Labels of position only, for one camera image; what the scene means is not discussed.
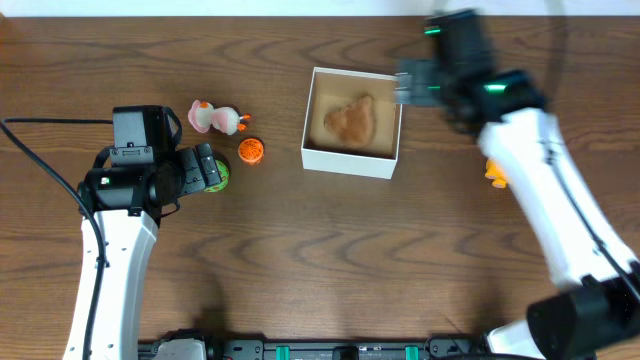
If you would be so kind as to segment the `white cardboard box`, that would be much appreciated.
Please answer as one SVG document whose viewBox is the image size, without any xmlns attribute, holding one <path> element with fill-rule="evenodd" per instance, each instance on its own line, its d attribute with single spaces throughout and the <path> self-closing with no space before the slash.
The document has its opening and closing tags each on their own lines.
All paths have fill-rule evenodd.
<svg viewBox="0 0 640 360">
<path fill-rule="evenodd" d="M 303 168 L 391 179 L 403 116 L 396 85 L 393 75 L 314 68 L 300 147 Z"/>
</svg>

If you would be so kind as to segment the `white pink duck toy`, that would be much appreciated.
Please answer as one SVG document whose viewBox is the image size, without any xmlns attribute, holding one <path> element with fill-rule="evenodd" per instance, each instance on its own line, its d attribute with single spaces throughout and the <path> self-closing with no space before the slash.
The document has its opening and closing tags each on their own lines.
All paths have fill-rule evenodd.
<svg viewBox="0 0 640 360">
<path fill-rule="evenodd" d="M 199 133 L 214 129 L 229 136 L 246 130 L 252 118 L 250 114 L 241 114 L 232 107 L 215 107 L 199 100 L 193 102 L 187 117 Z"/>
</svg>

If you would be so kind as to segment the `yellow rubber dinosaur toy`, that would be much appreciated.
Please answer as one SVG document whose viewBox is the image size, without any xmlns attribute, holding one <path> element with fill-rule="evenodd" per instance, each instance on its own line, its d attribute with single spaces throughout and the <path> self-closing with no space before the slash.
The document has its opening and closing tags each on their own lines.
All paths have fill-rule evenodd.
<svg viewBox="0 0 640 360">
<path fill-rule="evenodd" d="M 508 185 L 508 180 L 499 165 L 491 159 L 486 161 L 485 177 L 491 181 L 493 187 L 504 189 Z"/>
</svg>

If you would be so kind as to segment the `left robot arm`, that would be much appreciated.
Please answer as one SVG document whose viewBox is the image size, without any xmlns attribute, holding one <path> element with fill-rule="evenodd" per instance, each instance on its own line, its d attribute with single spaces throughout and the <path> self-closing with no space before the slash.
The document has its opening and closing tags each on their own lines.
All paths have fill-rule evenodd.
<svg viewBox="0 0 640 360">
<path fill-rule="evenodd" d="M 220 183 L 207 143 L 115 143 L 76 191 L 84 215 L 83 261 L 67 359 L 138 356 L 144 280 L 162 210 Z"/>
</svg>

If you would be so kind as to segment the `green patterned ball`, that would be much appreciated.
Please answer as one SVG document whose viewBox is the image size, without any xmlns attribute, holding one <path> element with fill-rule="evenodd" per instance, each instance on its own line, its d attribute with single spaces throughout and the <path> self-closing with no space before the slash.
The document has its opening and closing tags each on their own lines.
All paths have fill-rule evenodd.
<svg viewBox="0 0 640 360">
<path fill-rule="evenodd" d="M 220 192 L 224 190 L 229 183 L 230 171 L 227 165 L 221 160 L 216 160 L 215 163 L 218 168 L 218 175 L 220 177 L 220 181 L 217 184 L 206 187 L 204 191 L 208 193 Z"/>
</svg>

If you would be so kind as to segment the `brown plush toy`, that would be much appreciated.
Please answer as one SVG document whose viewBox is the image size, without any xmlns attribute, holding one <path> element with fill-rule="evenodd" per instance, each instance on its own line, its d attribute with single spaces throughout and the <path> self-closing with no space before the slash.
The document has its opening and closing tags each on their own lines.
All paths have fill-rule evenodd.
<svg viewBox="0 0 640 360">
<path fill-rule="evenodd" d="M 366 147 L 375 135 L 373 105 L 374 100 L 370 95 L 362 96 L 338 110 L 329 112 L 324 118 L 324 127 L 346 147 Z"/>
</svg>

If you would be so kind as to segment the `orange round toy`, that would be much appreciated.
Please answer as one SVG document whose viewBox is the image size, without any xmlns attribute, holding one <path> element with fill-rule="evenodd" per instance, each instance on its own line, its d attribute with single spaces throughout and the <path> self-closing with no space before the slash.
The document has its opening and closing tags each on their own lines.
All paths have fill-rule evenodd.
<svg viewBox="0 0 640 360">
<path fill-rule="evenodd" d="M 256 165 L 264 158 L 265 148 L 258 138 L 246 138 L 238 146 L 238 156 L 249 165 Z"/>
</svg>

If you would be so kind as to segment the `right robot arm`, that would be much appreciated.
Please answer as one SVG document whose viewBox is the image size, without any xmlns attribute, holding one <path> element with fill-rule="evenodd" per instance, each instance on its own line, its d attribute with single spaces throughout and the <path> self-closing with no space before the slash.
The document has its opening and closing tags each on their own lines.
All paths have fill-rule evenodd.
<svg viewBox="0 0 640 360">
<path fill-rule="evenodd" d="M 396 99 L 441 105 L 475 137 L 486 175 L 509 187 L 543 251 L 559 293 L 523 320 L 486 336 L 502 357 L 578 359 L 639 334 L 639 259 L 606 219 L 577 169 L 545 99 L 521 70 L 407 59 Z"/>
</svg>

